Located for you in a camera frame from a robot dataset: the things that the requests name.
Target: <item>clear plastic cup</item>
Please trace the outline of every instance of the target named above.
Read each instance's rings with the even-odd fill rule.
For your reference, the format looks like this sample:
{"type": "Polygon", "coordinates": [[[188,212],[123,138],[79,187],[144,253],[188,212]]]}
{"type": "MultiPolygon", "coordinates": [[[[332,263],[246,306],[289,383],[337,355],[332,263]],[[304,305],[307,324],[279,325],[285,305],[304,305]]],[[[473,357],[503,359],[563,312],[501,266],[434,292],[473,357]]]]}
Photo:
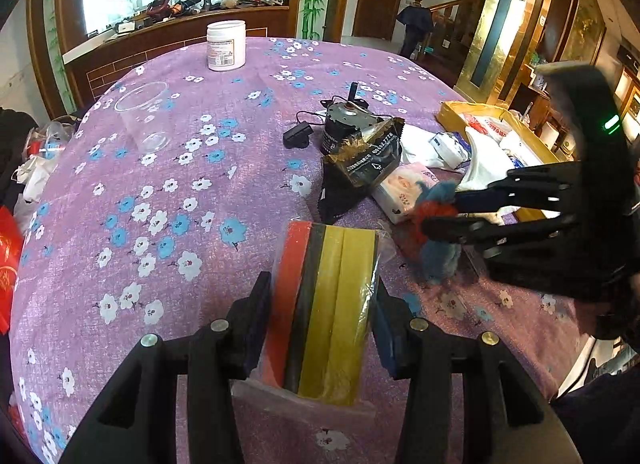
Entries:
{"type": "Polygon", "coordinates": [[[165,82],[148,82],[127,92],[113,107],[141,153],[153,153],[169,144],[169,119],[159,108],[167,92],[165,82]]]}

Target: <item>red plastic wrapper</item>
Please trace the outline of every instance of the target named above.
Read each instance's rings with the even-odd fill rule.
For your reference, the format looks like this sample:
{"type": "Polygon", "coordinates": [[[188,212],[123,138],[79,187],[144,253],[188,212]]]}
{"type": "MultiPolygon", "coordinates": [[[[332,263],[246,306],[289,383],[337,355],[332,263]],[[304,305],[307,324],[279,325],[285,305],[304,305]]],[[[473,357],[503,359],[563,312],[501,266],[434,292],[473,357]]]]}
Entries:
{"type": "Polygon", "coordinates": [[[9,331],[11,303],[22,253],[22,235],[7,208],[0,207],[0,333],[9,331]]]}

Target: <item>pink tissue package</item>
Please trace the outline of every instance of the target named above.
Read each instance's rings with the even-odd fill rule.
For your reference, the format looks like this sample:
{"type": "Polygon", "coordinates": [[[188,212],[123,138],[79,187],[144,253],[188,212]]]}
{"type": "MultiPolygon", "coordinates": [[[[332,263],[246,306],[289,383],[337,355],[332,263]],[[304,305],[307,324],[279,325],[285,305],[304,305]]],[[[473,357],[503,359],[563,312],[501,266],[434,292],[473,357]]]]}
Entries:
{"type": "Polygon", "coordinates": [[[372,196],[394,224],[405,221],[414,210],[415,201],[422,189],[418,182],[431,188],[438,178],[419,162],[398,166],[379,186],[372,196]]]}

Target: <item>metal screw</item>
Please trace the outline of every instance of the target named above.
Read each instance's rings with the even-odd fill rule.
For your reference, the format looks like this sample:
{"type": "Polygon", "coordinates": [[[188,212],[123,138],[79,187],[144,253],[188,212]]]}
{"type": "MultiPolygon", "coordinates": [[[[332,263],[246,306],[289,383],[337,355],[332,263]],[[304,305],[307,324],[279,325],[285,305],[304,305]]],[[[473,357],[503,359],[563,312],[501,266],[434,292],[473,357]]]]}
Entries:
{"type": "Polygon", "coordinates": [[[213,332],[224,332],[228,328],[229,322],[226,319],[216,319],[211,324],[211,330],[213,330],[213,332]]]}
{"type": "Polygon", "coordinates": [[[484,253],[482,253],[482,255],[485,258],[492,258],[494,256],[498,256],[500,254],[500,248],[498,247],[492,247],[490,249],[487,249],[486,251],[484,251],[484,253]]]}
{"type": "Polygon", "coordinates": [[[497,345],[499,341],[500,341],[500,338],[498,338],[498,336],[495,335],[493,332],[482,333],[482,342],[485,345],[489,345],[493,347],[494,345],[497,345]]]}
{"type": "Polygon", "coordinates": [[[147,334],[146,336],[142,336],[142,339],[140,339],[140,344],[143,347],[149,348],[156,343],[158,343],[158,336],[156,336],[155,334],[147,334]]]}
{"type": "Polygon", "coordinates": [[[418,332],[423,332],[427,330],[427,328],[429,327],[429,322],[424,318],[413,318],[409,322],[409,326],[413,330],[417,330],[418,332]]]}

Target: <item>table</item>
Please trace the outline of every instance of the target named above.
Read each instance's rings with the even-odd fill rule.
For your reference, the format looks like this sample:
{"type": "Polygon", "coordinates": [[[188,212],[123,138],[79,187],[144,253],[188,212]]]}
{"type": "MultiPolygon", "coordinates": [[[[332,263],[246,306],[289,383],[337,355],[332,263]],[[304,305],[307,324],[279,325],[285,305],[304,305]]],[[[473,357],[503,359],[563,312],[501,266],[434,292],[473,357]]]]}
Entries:
{"type": "MultiPolygon", "coordinates": [[[[316,215],[320,155],[287,150],[282,134],[298,110],[319,99],[358,97],[371,110],[441,130],[442,100],[459,96],[413,63],[339,44],[249,38],[247,63],[225,73],[206,66],[206,44],[155,58],[112,86],[87,112],[51,176],[25,245],[12,312],[12,368],[31,447],[58,460],[66,441],[111,374],[146,333],[193,333],[247,295],[270,270],[288,220],[316,215]],[[175,123],[169,146],[137,153],[113,110],[145,82],[170,96],[157,108],[175,123]]],[[[365,201],[340,225],[380,227],[365,201]]],[[[389,292],[449,333],[491,329],[508,343],[550,397],[580,351],[568,301],[475,283],[464,261],[443,285],[416,280],[402,258],[381,267],[389,292]]],[[[391,381],[367,344],[361,396],[373,427],[310,426],[236,401],[247,463],[390,463],[408,383],[391,381]]],[[[454,423],[460,427],[460,389],[454,423]]],[[[178,395],[178,462],[187,461],[186,396],[178,395]]],[[[460,433],[452,438],[460,458],[460,433]]]]}

